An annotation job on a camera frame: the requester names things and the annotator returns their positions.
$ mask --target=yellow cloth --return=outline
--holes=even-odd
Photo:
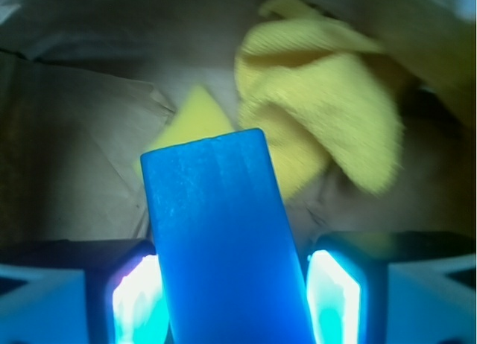
[[[358,54],[376,42],[298,0],[270,0],[236,55],[239,124],[264,130],[284,200],[331,157],[362,190],[381,194],[399,168],[393,97]]]
[[[171,124],[146,151],[212,138],[233,131],[233,126],[222,108],[203,86],[196,85]],[[142,173],[139,163],[136,165],[136,170],[139,174]]]

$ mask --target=black plastic part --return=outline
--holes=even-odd
[[[0,249],[0,263],[14,266],[83,270],[89,342],[108,343],[105,306],[108,281],[135,256],[155,255],[148,240],[43,241]]]
[[[28,282],[19,279],[0,277],[0,296],[3,296],[4,294],[7,294],[27,283]]]
[[[321,236],[314,251],[344,255],[366,277],[367,327],[363,343],[384,343],[388,312],[388,265],[476,253],[472,238],[451,232],[332,232]]]
[[[458,271],[454,273],[450,273],[449,277],[452,278],[454,281],[467,286],[473,290],[476,290],[476,269],[472,270],[465,270],[465,271]]]

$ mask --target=blue wooden block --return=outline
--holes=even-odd
[[[263,132],[195,141],[141,160],[176,343],[313,343]]]

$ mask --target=yellow sponge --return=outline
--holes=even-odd
[[[146,151],[212,138],[233,131],[233,126],[222,108],[203,86],[196,85],[192,87],[187,101],[174,116],[171,124]],[[138,174],[141,174],[139,162],[135,168]]]

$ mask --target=led light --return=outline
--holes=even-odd
[[[169,313],[157,256],[146,256],[113,291],[116,343],[163,343]]]
[[[324,250],[309,262],[306,296],[317,344],[358,342],[361,287]]]

